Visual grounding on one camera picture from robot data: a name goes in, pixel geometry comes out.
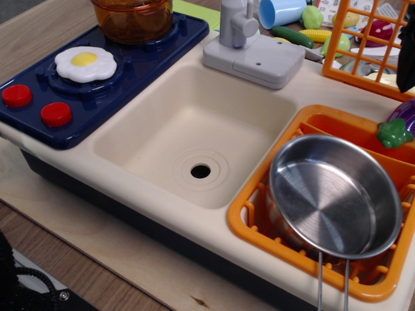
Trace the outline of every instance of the faucet base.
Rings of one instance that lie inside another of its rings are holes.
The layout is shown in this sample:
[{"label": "faucet base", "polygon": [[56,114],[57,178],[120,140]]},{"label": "faucet base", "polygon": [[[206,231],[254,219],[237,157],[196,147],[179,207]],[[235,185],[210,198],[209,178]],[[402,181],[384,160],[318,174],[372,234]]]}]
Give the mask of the faucet base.
[{"label": "faucet base", "polygon": [[203,50],[203,63],[231,75],[270,87],[283,88],[303,63],[302,47],[256,34],[240,48],[226,47],[219,37]]}]

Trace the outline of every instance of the toy stove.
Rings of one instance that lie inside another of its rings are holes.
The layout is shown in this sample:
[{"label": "toy stove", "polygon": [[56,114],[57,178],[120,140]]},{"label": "toy stove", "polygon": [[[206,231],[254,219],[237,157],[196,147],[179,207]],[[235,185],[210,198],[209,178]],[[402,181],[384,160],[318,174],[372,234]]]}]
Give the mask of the toy stove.
[{"label": "toy stove", "polygon": [[[205,21],[174,13],[171,29],[164,37],[126,45],[107,39],[96,26],[0,87],[0,121],[53,148],[74,147],[208,32]],[[61,77],[54,58],[73,47],[103,48],[113,55],[115,72],[110,78],[88,83]]]}]

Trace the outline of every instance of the toy fried egg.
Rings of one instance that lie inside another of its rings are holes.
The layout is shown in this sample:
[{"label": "toy fried egg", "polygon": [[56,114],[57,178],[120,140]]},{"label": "toy fried egg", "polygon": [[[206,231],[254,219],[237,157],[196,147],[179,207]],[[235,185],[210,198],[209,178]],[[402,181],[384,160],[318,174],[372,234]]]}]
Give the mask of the toy fried egg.
[{"label": "toy fried egg", "polygon": [[72,47],[56,55],[56,71],[78,83],[110,78],[117,69],[111,53],[100,47]]}]

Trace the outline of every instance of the dish drying rack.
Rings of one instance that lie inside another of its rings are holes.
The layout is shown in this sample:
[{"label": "dish drying rack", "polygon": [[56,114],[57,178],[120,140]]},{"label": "dish drying rack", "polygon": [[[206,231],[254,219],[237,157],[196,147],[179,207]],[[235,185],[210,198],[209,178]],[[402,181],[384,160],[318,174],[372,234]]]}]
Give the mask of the dish drying rack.
[{"label": "dish drying rack", "polygon": [[[385,252],[365,260],[350,261],[350,295],[378,302],[389,297],[399,281],[415,232],[415,143],[385,148],[376,138],[377,123],[327,106],[303,108],[243,187],[228,211],[228,224],[241,239],[318,278],[318,258],[307,244],[293,249],[290,228],[281,230],[268,216],[268,175],[278,150],[299,135],[320,133],[346,139],[371,154],[389,173],[401,196],[403,223],[396,242]],[[323,281],[344,290],[344,259],[326,256]]]},{"label": "dish drying rack", "polygon": [[[405,93],[401,93],[401,91],[394,86],[390,86],[388,84],[382,83],[382,75],[385,72],[386,68],[397,70],[397,58],[390,57],[390,53],[392,48],[401,49],[401,45],[396,43],[395,40],[399,34],[399,30],[402,26],[405,26],[407,22],[405,21],[405,13],[410,3],[415,3],[415,0],[401,0],[401,8],[400,12],[398,12],[398,18],[394,19],[391,17],[383,16],[377,13],[377,9],[380,5],[382,5],[385,1],[381,0],[373,0],[373,7],[370,11],[360,10],[358,8],[354,8],[350,6],[351,0],[341,0],[338,11],[337,11],[337,18],[336,23],[333,27],[333,32],[331,34],[331,39],[329,43],[329,47],[327,49],[326,59],[324,61],[322,72],[323,74],[330,76],[331,78],[343,81],[347,84],[365,89],[367,91],[371,91],[373,93],[380,94],[382,96],[386,96],[401,102],[405,102],[415,97],[415,94],[407,91]],[[360,31],[352,31],[350,29],[344,29],[344,22],[346,20],[347,13],[356,13],[361,16],[366,16],[368,18],[368,23],[366,26],[366,31],[364,34],[361,34]],[[372,26],[374,20],[380,19],[383,21],[387,21],[394,26],[394,31],[392,33],[392,37],[390,41],[382,40],[373,36],[369,36],[369,31]],[[342,34],[349,34],[352,35],[354,38],[360,37],[362,42],[359,46],[358,53],[353,53],[350,51],[345,51],[338,48],[338,43],[340,41],[340,37]],[[363,49],[366,46],[366,42],[374,41],[377,43],[382,43],[386,45],[386,52],[385,57],[369,57],[363,55]],[[355,60],[355,66],[352,72],[346,72],[340,69],[333,68],[333,63],[335,61],[336,53],[341,53],[345,56],[349,56],[351,60]],[[379,66],[379,71],[377,73],[375,80],[370,80],[369,78],[365,78],[363,76],[359,76],[357,74],[358,66],[360,62],[370,62],[374,63]]]}]

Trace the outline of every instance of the glass pot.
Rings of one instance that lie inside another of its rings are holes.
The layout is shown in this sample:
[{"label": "glass pot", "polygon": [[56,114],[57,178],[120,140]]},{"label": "glass pot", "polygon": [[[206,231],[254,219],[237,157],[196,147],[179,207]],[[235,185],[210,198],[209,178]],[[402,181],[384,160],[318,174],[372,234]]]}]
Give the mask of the glass pot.
[{"label": "glass pot", "polygon": [[143,43],[171,27],[172,0],[90,0],[98,26],[113,41]]}]

